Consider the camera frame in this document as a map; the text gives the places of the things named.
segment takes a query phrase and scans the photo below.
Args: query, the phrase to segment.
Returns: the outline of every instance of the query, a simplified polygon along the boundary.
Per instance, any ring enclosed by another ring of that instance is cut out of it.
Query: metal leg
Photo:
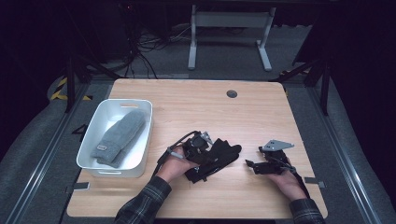
[[[326,62],[323,76],[322,76],[322,85],[320,91],[320,107],[325,116],[328,116],[327,113],[327,100],[329,96],[329,84],[330,84],[330,66],[329,63]]]
[[[191,11],[191,45],[189,56],[189,70],[195,69],[195,59],[197,53],[197,40],[196,40],[196,22],[195,22],[196,6],[192,5]]]
[[[76,101],[76,92],[75,92],[75,80],[74,80],[74,67],[75,67],[75,58],[71,57],[69,62],[67,62],[66,72],[67,72],[67,107],[64,111],[65,113],[69,113],[71,108]]]
[[[306,87],[315,87],[324,73],[326,62],[324,60],[318,60],[317,63],[311,66],[309,69],[308,76],[304,79],[304,85]]]
[[[297,76],[298,74],[300,74],[301,72],[305,71],[306,69],[314,66],[316,63],[318,63],[319,60],[314,60],[310,63],[304,63],[296,68],[294,68],[293,70],[289,71],[289,72],[284,72],[285,75],[275,78],[275,79],[269,79],[269,82],[284,82],[286,80],[288,80],[291,77]]]
[[[262,64],[264,65],[264,70],[270,72],[272,70],[272,66],[270,64],[270,60],[268,59],[267,52],[265,51],[265,42],[267,42],[268,34],[271,30],[271,25],[275,16],[275,7],[271,7],[269,16],[267,18],[267,22],[264,26],[264,33],[262,35],[262,40],[257,40],[257,48],[259,49],[260,56],[262,57]]]

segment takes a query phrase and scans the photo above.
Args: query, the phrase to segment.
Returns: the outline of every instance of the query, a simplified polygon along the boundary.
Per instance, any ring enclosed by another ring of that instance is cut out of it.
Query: gray cloth
[[[120,163],[127,154],[126,150],[122,152],[121,150],[132,139],[138,137],[136,134],[144,124],[145,113],[140,109],[134,109],[105,132],[100,143],[91,153],[91,156],[96,158],[98,162],[100,161],[100,163],[120,166]]]

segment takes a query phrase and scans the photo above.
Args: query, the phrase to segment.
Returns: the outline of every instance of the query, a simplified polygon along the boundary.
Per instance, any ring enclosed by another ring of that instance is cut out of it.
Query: metal stand
[[[271,24],[275,16],[276,8],[272,7],[269,12],[207,12],[197,11],[196,5],[192,6],[191,12],[191,45],[189,56],[189,70],[195,69],[197,39],[196,27],[248,27],[263,28],[264,32],[261,40],[257,40],[257,48],[262,57],[264,70],[272,70],[265,43],[271,29]]]
[[[67,107],[64,111],[68,113],[76,101],[76,81],[77,76],[80,83],[89,83],[92,79],[91,75],[86,70],[86,65],[80,57],[72,55],[66,64],[67,73]]]

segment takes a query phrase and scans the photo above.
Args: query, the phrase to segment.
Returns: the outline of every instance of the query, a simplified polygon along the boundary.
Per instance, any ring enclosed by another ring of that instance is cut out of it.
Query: person's left hand
[[[182,147],[174,148],[174,152],[184,157],[184,151]],[[166,158],[166,161],[161,167],[160,171],[158,171],[158,173],[156,174],[156,176],[170,183],[172,180],[180,177],[181,175],[184,175],[186,171],[197,166],[199,166],[199,164],[195,162],[188,161],[187,159],[180,159],[169,155],[168,158]]]
[[[300,183],[297,178],[290,172],[284,171],[281,175],[270,174],[267,175],[269,179],[277,184],[279,189],[288,197],[291,201],[297,199],[306,199],[306,195],[302,190]]]

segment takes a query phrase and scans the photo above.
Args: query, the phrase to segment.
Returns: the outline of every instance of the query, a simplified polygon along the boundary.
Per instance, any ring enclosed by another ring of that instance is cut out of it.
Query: metal bracket
[[[260,151],[279,151],[289,147],[294,147],[294,144],[281,142],[273,139],[269,141],[265,146],[263,146]]]
[[[84,190],[90,188],[90,182],[75,183],[73,186],[68,186],[64,193],[73,193],[74,190]]]
[[[318,181],[314,177],[304,177],[304,181],[306,184],[317,184],[320,189],[326,189],[326,184],[324,181]]]
[[[212,141],[212,139],[210,139],[210,136],[209,136],[209,133],[208,133],[208,132],[201,133],[200,136],[201,136],[208,144],[210,144],[210,145],[213,146],[213,141]]]

